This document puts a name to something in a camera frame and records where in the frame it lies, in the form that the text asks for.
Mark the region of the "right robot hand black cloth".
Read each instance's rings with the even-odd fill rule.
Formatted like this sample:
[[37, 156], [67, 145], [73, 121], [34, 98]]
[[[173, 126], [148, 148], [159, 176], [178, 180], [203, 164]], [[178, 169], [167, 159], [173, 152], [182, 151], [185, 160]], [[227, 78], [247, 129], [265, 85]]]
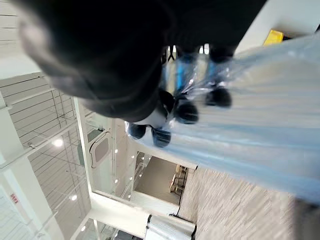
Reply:
[[168, 115], [195, 124], [196, 107], [161, 88], [163, 55], [192, 65], [209, 45], [215, 63], [230, 60], [263, 0], [14, 0], [26, 54], [56, 89], [89, 110], [129, 124], [140, 139], [166, 147]]

